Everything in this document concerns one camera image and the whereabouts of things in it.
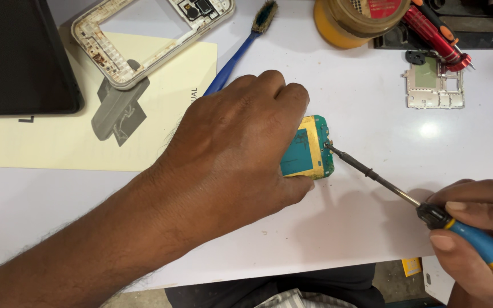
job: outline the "screwdriver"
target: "screwdriver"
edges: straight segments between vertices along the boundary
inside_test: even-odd
[[[493,269],[493,237],[479,228],[468,226],[461,221],[456,220],[442,206],[437,206],[436,204],[428,202],[422,203],[415,200],[397,186],[380,177],[378,173],[375,173],[372,169],[369,169],[355,158],[352,158],[346,152],[342,152],[333,147],[331,143],[325,143],[324,147],[330,149],[331,153],[333,152],[338,155],[344,162],[348,163],[353,168],[361,171],[366,177],[375,180],[415,206],[418,217],[427,224],[427,227],[430,230],[447,229],[459,234],[476,249],[484,262]]]
[[[460,53],[435,27],[429,19],[423,15],[416,5],[411,5],[403,16],[407,23],[423,40],[429,44],[446,62],[446,68],[451,72],[461,71],[471,62],[471,56]]]
[[[417,6],[417,9],[437,28],[437,30],[444,36],[445,39],[448,40],[450,45],[456,49],[457,52],[462,54],[460,47],[457,45],[459,39],[456,34],[450,29],[450,27],[442,22],[442,20],[435,14],[432,8],[430,8],[427,4],[423,3],[423,0],[412,0],[412,3]],[[474,70],[476,68],[473,66],[472,62],[469,62],[469,66]]]

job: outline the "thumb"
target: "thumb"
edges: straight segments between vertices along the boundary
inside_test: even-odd
[[[297,175],[295,177],[283,178],[284,196],[283,205],[290,206],[296,204],[310,191],[315,188],[315,183],[305,175]]]
[[[493,271],[473,246],[449,230],[433,230],[429,236],[443,269],[471,296],[493,300]]]

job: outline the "striped shirt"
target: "striped shirt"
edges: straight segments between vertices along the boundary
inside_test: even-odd
[[[321,293],[302,292],[298,289],[274,295],[256,308],[357,308],[341,299]]]

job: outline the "red screwdriver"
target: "red screwdriver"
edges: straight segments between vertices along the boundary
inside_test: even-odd
[[[454,47],[442,34],[441,31],[432,24],[428,18],[418,10],[418,6],[411,5],[410,9],[403,16],[403,20],[424,39],[439,55],[446,61],[446,67],[451,72],[461,71],[471,63],[471,56],[465,54]]]
[[[429,20],[429,22],[437,28],[437,30],[444,36],[444,38],[450,43],[450,45],[452,45],[457,50],[457,52],[462,54],[463,52],[457,45],[459,39],[457,38],[456,34],[435,14],[431,7],[423,3],[423,0],[412,0],[412,3],[415,4],[417,6],[417,9],[420,10],[420,12]],[[476,70],[472,62],[469,63],[469,66],[473,67],[473,69]]]

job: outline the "yellow soldering iron handle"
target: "yellow soldering iron handle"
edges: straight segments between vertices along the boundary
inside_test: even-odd
[[[493,237],[479,228],[468,226],[456,219],[452,219],[444,228],[466,239],[480,254],[484,262],[493,269]]]

